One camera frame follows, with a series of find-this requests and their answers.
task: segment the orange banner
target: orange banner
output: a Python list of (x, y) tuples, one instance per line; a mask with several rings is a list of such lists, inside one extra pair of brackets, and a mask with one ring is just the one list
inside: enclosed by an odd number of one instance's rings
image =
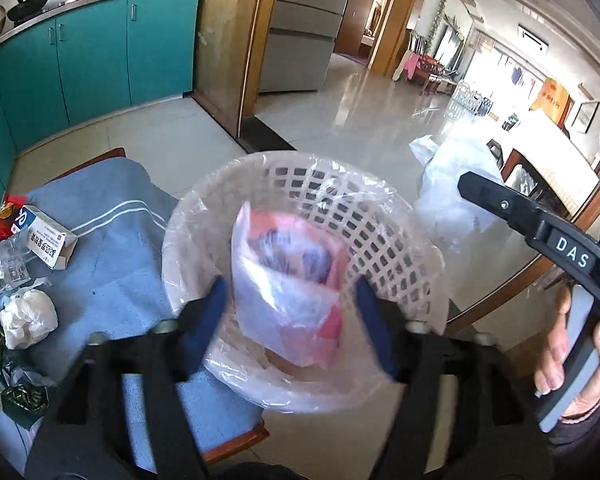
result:
[(558, 124), (568, 103), (569, 92), (566, 88), (555, 79), (547, 78), (531, 109), (540, 108), (555, 124)]

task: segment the pink plastic package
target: pink plastic package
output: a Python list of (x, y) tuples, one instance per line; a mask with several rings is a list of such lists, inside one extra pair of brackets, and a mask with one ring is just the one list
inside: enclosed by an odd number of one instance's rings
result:
[(328, 368), (342, 332), (348, 261), (345, 245), (304, 219), (245, 202), (232, 235), (240, 330), (292, 364)]

